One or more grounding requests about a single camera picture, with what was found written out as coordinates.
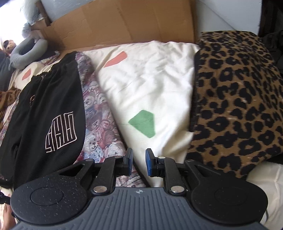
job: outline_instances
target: pillowcase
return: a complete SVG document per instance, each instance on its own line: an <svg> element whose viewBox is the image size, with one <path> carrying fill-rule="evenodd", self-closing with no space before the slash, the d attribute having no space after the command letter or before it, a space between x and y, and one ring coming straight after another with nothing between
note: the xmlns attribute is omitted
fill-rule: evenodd
<svg viewBox="0 0 283 230"><path fill-rule="evenodd" d="M182 163L192 139L187 129L198 49L152 41L85 52L137 167L153 187L162 186L162 178L146 176L145 150Z"/></svg>
<svg viewBox="0 0 283 230"><path fill-rule="evenodd" d="M39 62L33 62L28 65L23 71L16 70L12 76L10 86L23 90L24 87L31 81L33 76L36 76L45 66Z"/></svg>
<svg viewBox="0 0 283 230"><path fill-rule="evenodd" d="M251 32L206 32L195 55L187 159L245 177L283 150L283 79Z"/></svg>

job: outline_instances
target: white wall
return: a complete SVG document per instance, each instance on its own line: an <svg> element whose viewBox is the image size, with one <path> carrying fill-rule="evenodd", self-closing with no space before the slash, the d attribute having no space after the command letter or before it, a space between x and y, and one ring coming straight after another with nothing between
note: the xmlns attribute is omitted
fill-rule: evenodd
<svg viewBox="0 0 283 230"><path fill-rule="evenodd" d="M23 0L13 0L0 7L0 41L14 40L16 44L23 41L22 29L27 22L21 6Z"/></svg>
<svg viewBox="0 0 283 230"><path fill-rule="evenodd" d="M199 32L230 28L258 34L261 0L197 0L197 13Z"/></svg>

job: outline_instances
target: white fabric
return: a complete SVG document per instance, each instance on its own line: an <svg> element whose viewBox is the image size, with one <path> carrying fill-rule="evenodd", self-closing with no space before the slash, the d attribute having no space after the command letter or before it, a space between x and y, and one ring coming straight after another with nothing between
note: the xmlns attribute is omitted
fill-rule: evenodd
<svg viewBox="0 0 283 230"><path fill-rule="evenodd" d="M248 175L247 181L260 187L267 195L268 219L264 224L269 230L283 227L283 165L264 161Z"/></svg>
<svg viewBox="0 0 283 230"><path fill-rule="evenodd" d="M54 63L48 66L45 66L40 62L33 62L28 65L24 70L16 69L11 77L9 89L14 86L15 88L23 90L23 88L31 81L31 78L33 76L39 75L42 72L48 72L49 70L51 70L51 67L59 61L60 60L55 61Z"/></svg>
<svg viewBox="0 0 283 230"><path fill-rule="evenodd" d="M155 156L171 157L176 162L185 159L192 138L187 129L198 49L195 44L152 41L84 52L96 68L115 121L143 175L147 175L147 148ZM124 60L104 67L123 52L127 56ZM156 134L152 138L129 124L141 110L154 114ZM146 179L151 186L162 186L161 178Z"/></svg>
<svg viewBox="0 0 283 230"><path fill-rule="evenodd" d="M14 101L14 103L13 104L11 104L11 105L9 105L8 107L7 107L7 109L6 109L6 112L5 112L5 115L4 115L4 118L3 118L3 124L6 122L6 120L8 119L8 116L9 116L9 114L10 114L10 112L11 112L11 109L12 109L12 107L13 107L13 105L15 104L16 102Z"/></svg>

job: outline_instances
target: cardboard box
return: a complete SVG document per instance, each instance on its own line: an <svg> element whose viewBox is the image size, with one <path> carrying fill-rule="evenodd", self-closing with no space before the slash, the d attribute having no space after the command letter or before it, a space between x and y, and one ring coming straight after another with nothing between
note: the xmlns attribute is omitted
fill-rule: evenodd
<svg viewBox="0 0 283 230"><path fill-rule="evenodd" d="M194 25L194 39L195 39L195 42L197 42L198 41L198 18L196 15L196 0L190 0L190 3L191 3L193 25Z"/></svg>
<svg viewBox="0 0 283 230"><path fill-rule="evenodd" d="M152 40L194 43L191 1L94 0L34 28L59 50Z"/></svg>

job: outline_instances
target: white embroidery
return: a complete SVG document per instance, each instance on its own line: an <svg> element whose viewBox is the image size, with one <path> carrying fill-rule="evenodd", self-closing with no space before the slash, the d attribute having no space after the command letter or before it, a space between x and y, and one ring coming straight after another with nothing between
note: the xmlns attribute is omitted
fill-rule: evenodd
<svg viewBox="0 0 283 230"><path fill-rule="evenodd" d="M64 113L63 118L62 115L59 115L52 120L51 127L45 138L46 153L56 151L77 140L73 113Z"/></svg>

